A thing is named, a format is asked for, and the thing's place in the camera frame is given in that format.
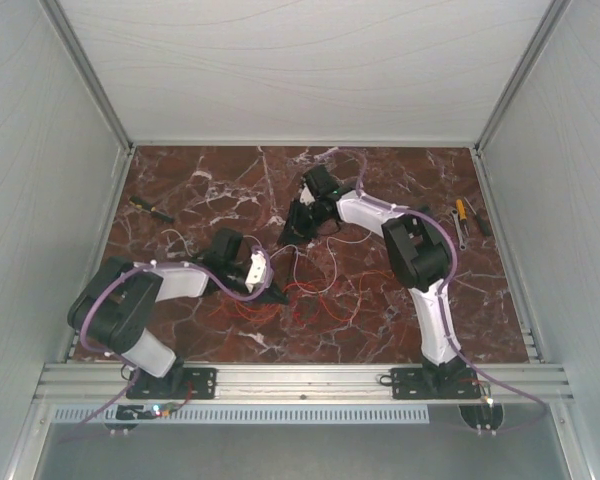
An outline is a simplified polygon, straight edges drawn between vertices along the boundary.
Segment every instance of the orange handle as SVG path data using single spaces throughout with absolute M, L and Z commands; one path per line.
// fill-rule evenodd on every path
M 456 209 L 458 210 L 458 217 L 460 217 L 460 220 L 466 220 L 467 212 L 464 209 L 464 203 L 462 203 L 461 199 L 456 200 Z

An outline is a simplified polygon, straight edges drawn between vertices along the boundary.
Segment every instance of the brown marble surface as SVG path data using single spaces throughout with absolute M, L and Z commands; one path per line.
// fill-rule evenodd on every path
M 340 180 L 353 181 L 365 157 L 369 168 L 364 185 L 369 194 L 397 204 L 428 204 L 454 239 L 448 211 L 456 198 L 467 196 L 486 217 L 467 149 L 142 147 L 133 160 L 105 258 L 187 257 L 175 233 L 161 233 L 170 225 L 128 203 L 134 194 L 174 216 L 173 228 L 192 252 L 206 248 L 222 226 L 253 235 L 275 252 L 301 174 L 324 163 Z M 483 238 L 472 220 L 469 225 L 469 248 L 459 252 L 458 276 L 450 287 L 457 336 L 476 361 L 527 361 L 495 241 Z M 297 277 L 307 282 L 306 290 L 323 289 L 334 277 L 327 238 L 335 230 L 335 224 L 324 225 L 324 236 L 301 247 Z M 333 238 L 356 241 L 365 236 L 361 228 L 348 225 Z M 250 305 L 249 310 L 219 293 L 177 299 L 156 305 L 149 329 L 177 353 L 196 361 L 420 361 L 413 304 L 409 293 L 391 278 L 382 240 L 376 236 L 358 244 L 332 240 L 329 247 L 337 258 L 337 278 L 322 295 L 291 286 L 290 306 Z M 240 255 L 248 258 L 248 249 Z M 280 286 L 287 284 L 292 258 L 291 249 L 274 258 Z M 91 357 L 78 348 L 74 358 Z

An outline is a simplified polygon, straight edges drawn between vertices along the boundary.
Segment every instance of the white wall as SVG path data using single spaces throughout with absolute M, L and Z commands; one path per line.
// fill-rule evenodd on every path
M 600 0 L 572 0 L 485 151 L 508 242 L 600 480 Z
M 118 153 L 38 2 L 0 1 L 0 479 L 66 334 Z
M 549 0 L 61 0 L 136 141 L 469 144 Z

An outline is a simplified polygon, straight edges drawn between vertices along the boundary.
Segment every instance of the wrench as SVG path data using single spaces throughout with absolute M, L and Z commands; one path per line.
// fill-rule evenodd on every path
M 455 208 L 451 210 L 451 216 L 453 217 L 453 223 L 456 225 L 456 233 L 458 234 L 458 248 L 461 251 L 465 251 L 467 249 L 467 244 L 464 241 L 462 229 L 460 228 L 460 217 L 458 217 L 458 210 Z

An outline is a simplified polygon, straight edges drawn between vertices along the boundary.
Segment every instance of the gray floor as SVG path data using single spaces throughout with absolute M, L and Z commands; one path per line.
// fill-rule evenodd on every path
M 509 408 L 506 423 L 533 415 Z M 58 444 L 55 425 L 37 480 L 314 480 L 568 478 L 550 417 L 496 438 L 457 431 L 455 407 L 431 425 L 142 425 L 128 438 Z M 89 425 L 81 435 L 102 433 Z

